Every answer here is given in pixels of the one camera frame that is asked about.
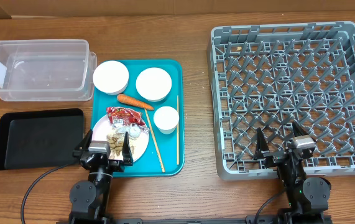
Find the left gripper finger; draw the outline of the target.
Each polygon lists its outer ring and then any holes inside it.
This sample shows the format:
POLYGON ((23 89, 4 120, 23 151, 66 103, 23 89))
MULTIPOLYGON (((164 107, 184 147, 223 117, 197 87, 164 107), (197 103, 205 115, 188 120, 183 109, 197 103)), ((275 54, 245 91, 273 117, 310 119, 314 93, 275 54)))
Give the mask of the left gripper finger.
POLYGON ((80 143, 74 148, 72 152, 73 157, 81 157, 81 155, 88 150, 89 145, 91 143, 92 135, 93 130, 90 129, 85 135, 85 137, 80 141, 80 143))
POLYGON ((129 133, 125 132, 124 135, 124 142, 122 145, 122 163, 125 166, 132 166, 133 165, 133 159, 132 159, 132 152, 131 152, 131 148, 129 145, 129 133))

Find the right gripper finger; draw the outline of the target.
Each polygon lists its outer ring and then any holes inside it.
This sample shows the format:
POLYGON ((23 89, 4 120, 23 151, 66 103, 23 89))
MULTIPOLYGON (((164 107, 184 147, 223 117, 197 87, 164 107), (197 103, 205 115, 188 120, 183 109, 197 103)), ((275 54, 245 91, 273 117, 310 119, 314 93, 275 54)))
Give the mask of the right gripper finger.
POLYGON ((296 121, 292 122, 292 129, 295 137, 308 135, 308 133, 296 121))
POLYGON ((256 129, 256 150, 254 153, 254 159, 263 159, 265 153, 269 153, 269 147, 267 141, 265 140, 264 133, 261 128, 256 129))

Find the red snack wrapper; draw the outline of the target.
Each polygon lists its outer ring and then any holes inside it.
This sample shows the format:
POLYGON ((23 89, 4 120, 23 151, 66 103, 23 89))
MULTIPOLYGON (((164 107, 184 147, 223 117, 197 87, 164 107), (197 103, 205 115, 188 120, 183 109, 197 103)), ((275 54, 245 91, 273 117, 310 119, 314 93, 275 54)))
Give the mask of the red snack wrapper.
POLYGON ((106 108, 106 112, 113 128, 137 126, 143 132, 149 130, 142 118, 142 112, 120 106, 108 107, 106 108))

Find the wooden chopstick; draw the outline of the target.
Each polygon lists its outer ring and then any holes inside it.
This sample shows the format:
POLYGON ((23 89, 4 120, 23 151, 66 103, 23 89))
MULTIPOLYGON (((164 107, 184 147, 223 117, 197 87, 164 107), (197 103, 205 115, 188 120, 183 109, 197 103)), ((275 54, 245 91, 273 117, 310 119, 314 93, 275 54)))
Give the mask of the wooden chopstick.
POLYGON ((151 136, 152 136, 152 139, 153 139, 153 142, 154 142, 154 146, 155 146, 157 157, 158 157, 158 160, 159 160, 159 163, 160 163, 160 167, 161 167, 162 173, 164 173, 165 172, 165 167, 164 167, 164 163, 163 163, 163 160, 162 160, 161 153, 159 151, 157 140, 155 138, 155 134, 154 134, 154 130, 153 130, 153 127, 152 127, 152 123, 151 123, 151 120, 149 118, 149 114, 148 114, 147 109, 144 109, 144 111, 145 111, 145 116, 146 116, 148 124, 149 124, 150 133, 151 133, 151 136))

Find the white cup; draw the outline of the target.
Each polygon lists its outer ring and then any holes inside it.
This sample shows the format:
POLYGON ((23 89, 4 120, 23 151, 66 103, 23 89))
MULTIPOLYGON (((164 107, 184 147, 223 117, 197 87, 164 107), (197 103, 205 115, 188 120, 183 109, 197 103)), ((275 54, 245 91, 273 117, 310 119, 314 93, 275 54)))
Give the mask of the white cup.
POLYGON ((179 122, 179 114, 171 106, 163 106, 154 113, 154 124, 163 134, 172 134, 179 122))

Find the orange carrot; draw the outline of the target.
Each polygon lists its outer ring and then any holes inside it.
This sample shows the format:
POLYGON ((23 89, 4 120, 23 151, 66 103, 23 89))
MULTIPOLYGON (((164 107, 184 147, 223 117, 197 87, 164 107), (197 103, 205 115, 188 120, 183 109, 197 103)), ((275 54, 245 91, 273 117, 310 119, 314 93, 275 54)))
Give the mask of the orange carrot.
POLYGON ((137 100, 131 96, 125 95, 125 94, 118 94, 117 100, 118 100, 118 102, 120 102, 122 104, 135 106, 135 107, 142 108, 145 110, 152 111, 154 109, 153 106, 151 106, 147 103, 144 103, 143 101, 137 100))

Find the white bowl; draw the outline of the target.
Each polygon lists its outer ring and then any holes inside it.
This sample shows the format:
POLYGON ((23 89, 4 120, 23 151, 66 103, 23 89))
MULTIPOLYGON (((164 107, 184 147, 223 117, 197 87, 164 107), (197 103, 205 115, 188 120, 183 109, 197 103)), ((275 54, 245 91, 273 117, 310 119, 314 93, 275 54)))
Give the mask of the white bowl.
POLYGON ((162 101, 171 89, 172 78, 162 68, 147 68, 140 72, 136 79, 136 90, 147 101, 162 101))
POLYGON ((103 93, 118 95, 128 86, 129 71, 118 61, 110 60, 98 65, 93 73, 94 86, 103 93))

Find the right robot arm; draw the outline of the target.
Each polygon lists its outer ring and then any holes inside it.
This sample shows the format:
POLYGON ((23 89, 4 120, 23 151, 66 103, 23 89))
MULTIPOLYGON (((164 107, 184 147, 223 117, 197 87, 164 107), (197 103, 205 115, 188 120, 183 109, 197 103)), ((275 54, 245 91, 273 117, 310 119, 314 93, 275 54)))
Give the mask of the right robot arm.
POLYGON ((284 189, 274 195, 258 209, 254 223, 261 219, 269 223, 331 223, 323 215, 328 209, 331 183, 323 177, 307 177, 302 161, 309 159, 315 150, 316 140, 298 123, 292 123, 294 137, 283 151, 269 150, 261 128, 256 130, 255 159, 264 159, 266 168, 277 168, 278 178, 284 189), (282 194, 287 195, 289 207, 281 208, 272 217, 261 216, 266 205, 282 194))

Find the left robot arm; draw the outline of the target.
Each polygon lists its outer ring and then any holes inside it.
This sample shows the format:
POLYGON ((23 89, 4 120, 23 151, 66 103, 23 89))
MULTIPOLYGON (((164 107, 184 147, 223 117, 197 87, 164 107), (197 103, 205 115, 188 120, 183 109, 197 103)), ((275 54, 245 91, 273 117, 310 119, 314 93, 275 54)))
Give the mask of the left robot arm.
POLYGON ((89 174, 87 180, 77 182, 70 190, 69 223, 114 223, 106 214, 113 174, 133 165, 128 133, 122 135, 121 160, 110 159, 109 143, 94 141, 92 135, 92 130, 88 131, 73 150, 73 157, 89 174))

